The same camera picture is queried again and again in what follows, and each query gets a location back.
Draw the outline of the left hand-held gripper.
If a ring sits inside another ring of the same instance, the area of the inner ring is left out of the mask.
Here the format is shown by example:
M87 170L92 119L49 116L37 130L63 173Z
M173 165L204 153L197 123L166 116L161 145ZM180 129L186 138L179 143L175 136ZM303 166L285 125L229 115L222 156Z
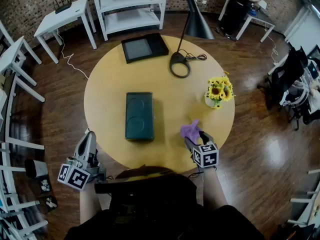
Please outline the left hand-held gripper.
M87 183L105 183L106 169L97 158L97 138L88 131L77 143L74 156L69 156L60 167L57 181L83 191Z

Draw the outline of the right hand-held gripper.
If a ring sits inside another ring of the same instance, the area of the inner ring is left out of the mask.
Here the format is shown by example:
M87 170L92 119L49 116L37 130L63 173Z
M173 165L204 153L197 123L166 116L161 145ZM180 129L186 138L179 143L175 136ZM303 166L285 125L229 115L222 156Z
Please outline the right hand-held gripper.
M217 166L219 163L219 150L214 144L213 137L204 131L199 131L199 136L203 145L197 145L188 137L184 137L184 143L191 153L193 161L203 169Z

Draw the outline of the purple cloth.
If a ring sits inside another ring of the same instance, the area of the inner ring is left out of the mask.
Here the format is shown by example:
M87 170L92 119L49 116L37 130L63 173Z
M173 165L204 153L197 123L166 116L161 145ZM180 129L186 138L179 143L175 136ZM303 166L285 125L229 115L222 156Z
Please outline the purple cloth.
M194 144L198 144L198 138L200 138L200 131L198 127L199 119L195 119L191 124L182 125L180 128L180 135L182 138L189 138Z

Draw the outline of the dark green box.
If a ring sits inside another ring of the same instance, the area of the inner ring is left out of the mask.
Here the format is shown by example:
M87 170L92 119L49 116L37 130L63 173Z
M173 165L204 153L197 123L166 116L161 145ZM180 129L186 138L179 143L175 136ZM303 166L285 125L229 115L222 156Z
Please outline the dark green box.
M153 141L154 110L152 92L127 92L125 107L125 139Z

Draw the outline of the person's left forearm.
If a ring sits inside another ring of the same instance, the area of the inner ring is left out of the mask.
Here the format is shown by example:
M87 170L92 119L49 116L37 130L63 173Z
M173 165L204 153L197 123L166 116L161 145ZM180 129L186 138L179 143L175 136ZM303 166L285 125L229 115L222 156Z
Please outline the person's left forearm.
M100 210L101 205L95 191L95 185L87 183L79 194L80 224L94 217Z

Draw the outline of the person's right forearm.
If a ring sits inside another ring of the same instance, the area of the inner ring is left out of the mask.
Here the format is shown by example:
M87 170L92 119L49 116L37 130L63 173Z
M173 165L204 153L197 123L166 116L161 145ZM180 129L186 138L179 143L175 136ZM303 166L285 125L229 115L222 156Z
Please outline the person's right forearm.
M203 171L203 206L214 211L227 204L216 169L214 167L205 168Z

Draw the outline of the white vase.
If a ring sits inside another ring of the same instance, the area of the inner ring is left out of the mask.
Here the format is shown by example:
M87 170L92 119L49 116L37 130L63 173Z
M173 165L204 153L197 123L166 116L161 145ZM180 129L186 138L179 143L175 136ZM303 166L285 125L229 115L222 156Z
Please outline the white vase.
M205 104L212 109L221 108L221 101L218 98L216 99L211 98L208 91L206 91L204 94L204 101L205 101Z

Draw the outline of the grey trash bin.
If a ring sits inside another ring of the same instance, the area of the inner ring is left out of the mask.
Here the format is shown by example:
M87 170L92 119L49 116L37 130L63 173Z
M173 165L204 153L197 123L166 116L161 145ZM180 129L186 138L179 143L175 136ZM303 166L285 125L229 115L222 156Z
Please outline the grey trash bin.
M26 159L24 161L26 175L29 178L39 178L48 175L47 164L43 161Z

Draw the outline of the black bin with paper scraps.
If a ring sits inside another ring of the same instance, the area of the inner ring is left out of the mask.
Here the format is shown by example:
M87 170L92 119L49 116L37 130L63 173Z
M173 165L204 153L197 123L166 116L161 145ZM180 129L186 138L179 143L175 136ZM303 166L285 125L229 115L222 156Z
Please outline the black bin with paper scraps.
M58 207L57 200L54 196L48 196L45 198L45 205L48 212L55 210Z
M37 182L39 184L39 190L41 194L49 193L52 191L52 185L49 178L47 177L39 178Z

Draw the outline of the yellow sunflower bouquet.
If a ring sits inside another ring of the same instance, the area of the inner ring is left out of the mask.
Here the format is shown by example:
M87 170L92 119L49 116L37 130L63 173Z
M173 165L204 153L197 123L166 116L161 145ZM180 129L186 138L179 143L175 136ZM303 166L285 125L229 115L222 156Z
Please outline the yellow sunflower bouquet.
M209 92L209 96L212 99L219 99L220 104L228 101L231 101L234 97L233 84L229 79L229 73L227 71L223 72L223 76L211 77L207 83L207 90L205 92Z

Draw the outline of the person's black clothing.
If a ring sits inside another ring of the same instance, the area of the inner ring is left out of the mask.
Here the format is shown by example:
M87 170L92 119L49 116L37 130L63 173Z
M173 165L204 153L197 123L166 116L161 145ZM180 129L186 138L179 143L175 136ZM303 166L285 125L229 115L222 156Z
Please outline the person's black clothing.
M135 182L112 193L109 209L69 229L64 240L265 240L235 207L197 203L180 174Z

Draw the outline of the black flat box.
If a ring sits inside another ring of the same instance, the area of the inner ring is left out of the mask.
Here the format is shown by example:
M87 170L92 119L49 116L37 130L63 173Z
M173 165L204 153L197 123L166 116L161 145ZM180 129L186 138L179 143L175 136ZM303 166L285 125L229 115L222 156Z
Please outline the black flat box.
M122 40L121 45L127 64L169 54L169 49L159 33Z

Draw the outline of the black office chair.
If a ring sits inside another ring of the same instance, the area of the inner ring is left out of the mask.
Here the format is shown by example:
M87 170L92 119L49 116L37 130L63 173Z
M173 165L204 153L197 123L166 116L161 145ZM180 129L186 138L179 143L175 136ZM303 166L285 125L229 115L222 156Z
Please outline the black office chair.
M257 85L257 88L261 89L265 95L267 110L271 110L276 104L281 106L280 102L286 99L284 95L287 95L290 87L304 74L307 62L304 49L300 47L299 50L296 50L292 47L284 64L277 67L270 76L264 79L267 85Z

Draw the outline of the black desk lamp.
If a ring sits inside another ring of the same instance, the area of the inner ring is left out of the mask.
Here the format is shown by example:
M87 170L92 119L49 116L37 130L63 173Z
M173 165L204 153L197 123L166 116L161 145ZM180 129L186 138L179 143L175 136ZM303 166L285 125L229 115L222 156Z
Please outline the black desk lamp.
M201 38L201 39L208 39L214 40L214 35L208 26L206 20L204 19L203 15L201 14L196 0L186 0L188 4L188 15L187 19L182 31L182 35L177 47L176 52L171 55L169 61L169 70L173 76L184 79L187 78L191 73L191 68L189 65L189 61L200 60L205 61L207 56L205 54L200 54L198 56L194 56L189 52L185 52L186 55L182 55L180 53L182 41L184 39L185 34L191 37ZM174 65L181 64L184 65L187 69L187 73L185 75L178 75L174 72Z

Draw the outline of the white wooden table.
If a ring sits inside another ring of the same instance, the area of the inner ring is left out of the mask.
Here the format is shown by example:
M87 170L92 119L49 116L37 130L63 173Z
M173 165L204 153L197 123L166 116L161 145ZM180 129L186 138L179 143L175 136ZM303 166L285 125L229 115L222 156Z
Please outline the white wooden table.
M42 64L42 61L31 49L30 45L26 42L24 36L21 36L18 40L13 41L1 20L0 32L10 43L8 49L6 49L4 53L0 55L0 73L3 73L9 68L12 68L14 72L18 73L18 75L23 76L30 84L36 86L37 83L21 68L23 61L26 60L26 56L21 52L22 45L25 46L29 54L35 59L35 61L39 65Z

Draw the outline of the white side table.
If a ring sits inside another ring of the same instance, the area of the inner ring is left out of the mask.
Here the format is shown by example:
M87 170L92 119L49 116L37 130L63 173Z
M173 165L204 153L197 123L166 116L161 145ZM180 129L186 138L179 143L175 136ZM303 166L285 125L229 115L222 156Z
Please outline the white side table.
M92 48L94 50L97 49L97 45L93 37L93 33L96 32L96 28L90 10L89 0L76 0L71 3L71 7L63 10L62 12L55 13L53 11L47 14L37 28L34 37L37 38L55 64L58 64L59 60L47 45L43 35L46 33L52 33L58 44L61 46L63 42L58 35L58 29L75 22L79 18L82 20Z

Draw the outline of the white shelf unit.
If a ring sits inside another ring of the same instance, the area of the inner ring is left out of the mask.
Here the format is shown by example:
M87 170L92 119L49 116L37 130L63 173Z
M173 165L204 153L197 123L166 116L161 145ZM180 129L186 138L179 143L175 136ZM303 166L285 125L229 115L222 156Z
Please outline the white shelf unit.
M158 26L163 29L167 0L94 0L105 41L108 35Z

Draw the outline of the white grey-top table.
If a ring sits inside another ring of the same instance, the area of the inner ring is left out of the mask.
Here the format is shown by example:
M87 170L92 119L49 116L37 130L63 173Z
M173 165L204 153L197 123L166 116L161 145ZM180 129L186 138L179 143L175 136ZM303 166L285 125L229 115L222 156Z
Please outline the white grey-top table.
M224 18L224 15L227 13L227 7L230 3L230 0L225 0L224 6L220 12L220 15L218 17L218 20L221 22ZM252 20L256 20L258 22L263 23L263 26L265 27L265 33L264 36L260 39L260 42L263 43L265 41L266 38L269 37L269 34L272 32L272 30L275 28L275 24L274 22L262 11L255 11L255 15L251 15L250 13L248 13L246 15L246 20L244 22L244 24L242 25L241 29L239 30L239 32L237 33L237 35L235 36L235 39L238 41L242 34L244 33L244 31L246 30L246 28L248 27L249 23Z

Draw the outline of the black router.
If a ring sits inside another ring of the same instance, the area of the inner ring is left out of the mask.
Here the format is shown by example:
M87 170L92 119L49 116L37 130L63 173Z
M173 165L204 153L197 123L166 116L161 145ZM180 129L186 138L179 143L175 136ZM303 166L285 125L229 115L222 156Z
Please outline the black router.
M62 5L59 5L57 0L55 0L55 2L53 3L55 14L59 14L65 10L69 9L72 6L71 0L66 0L66 2L64 2L63 0L60 0L60 1L61 1Z

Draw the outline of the white frame rack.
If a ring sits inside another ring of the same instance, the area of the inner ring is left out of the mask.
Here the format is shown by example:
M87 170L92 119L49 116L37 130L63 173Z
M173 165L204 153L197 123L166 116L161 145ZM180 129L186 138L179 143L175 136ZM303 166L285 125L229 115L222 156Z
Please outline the white frame rack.
M31 96L44 102L45 98L34 91L26 83L24 83L16 74L13 74L11 88L8 97L5 99L5 121L1 127L4 130L4 142L0 144L0 153L2 164L0 164L0 221L7 224L8 229L5 229L9 240L37 240L34 234L35 230L42 228L48 224L48 221L43 220L34 225L29 225L23 209L40 204L38 200L20 203L16 192L13 173L26 172L23 167L12 167L10 159L10 144L44 150L43 145L34 144L31 142L22 141L10 137L10 120L13 98L15 96L16 86L21 87Z
M306 205L304 211L297 220L288 219L288 224L298 225L300 227L314 224L317 228L320 226L320 180L315 190L306 192L307 198L291 198L291 203Z

